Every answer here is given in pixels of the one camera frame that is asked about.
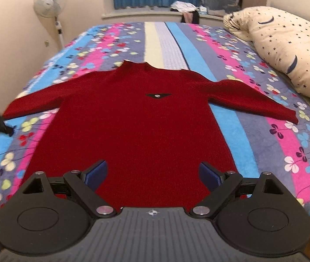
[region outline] star-patterned pillowcase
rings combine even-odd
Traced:
[[[252,40],[269,65],[291,79],[297,92],[310,97],[310,22],[273,7],[250,7],[224,17],[237,37]]]

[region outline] floral pattern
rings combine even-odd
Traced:
[[[233,79],[244,82],[295,110],[299,120],[297,125],[242,113],[238,117],[250,148],[257,155],[255,160],[258,172],[271,169],[310,214],[310,100],[299,96],[287,76],[274,71],[251,46],[242,43],[224,29],[190,24],[178,24],[178,27],[201,54],[218,81]],[[165,65],[165,58],[169,58],[172,50],[172,47],[167,47],[168,42],[177,43],[174,37],[171,37],[172,40],[164,40],[168,37],[161,36],[160,30],[157,30],[157,34]],[[143,62],[146,44],[144,35],[143,23],[93,27],[48,60],[17,97],[77,78],[90,71],[115,69],[124,60]],[[179,54],[173,58],[169,60],[170,64],[178,63],[181,57]],[[46,111],[8,121],[9,125],[15,127],[15,134],[10,141],[0,134],[0,206],[18,188],[37,143],[57,111]]]

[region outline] ribbed gray surface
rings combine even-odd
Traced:
[[[124,208],[99,219],[75,246],[46,257],[23,257],[8,250],[0,262],[306,262],[302,254],[258,258],[227,245],[208,220],[187,216],[183,208]]]

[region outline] bed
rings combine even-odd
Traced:
[[[117,68],[123,60],[190,69],[212,81],[235,79],[295,110],[298,125],[210,105],[238,171],[250,178],[271,171],[310,215],[310,99],[296,93],[281,73],[222,28],[173,22],[95,26],[46,62],[18,97],[91,71]],[[0,207],[20,186],[57,111],[7,122],[15,134],[0,134]]]

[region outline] crescent moon print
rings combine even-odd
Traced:
[[[291,66],[289,66],[288,69],[287,69],[287,73],[286,73],[287,75],[289,73],[291,73],[294,70],[294,68],[296,68],[297,62],[298,62],[298,58],[297,58],[297,55],[296,55],[294,60],[293,60],[293,62],[292,62],[292,64],[291,64]]]
[[[265,25],[265,24],[269,24],[269,23],[271,23],[271,22],[273,22],[274,21],[274,16],[269,20],[269,21],[267,21],[267,22],[258,22],[260,25]]]

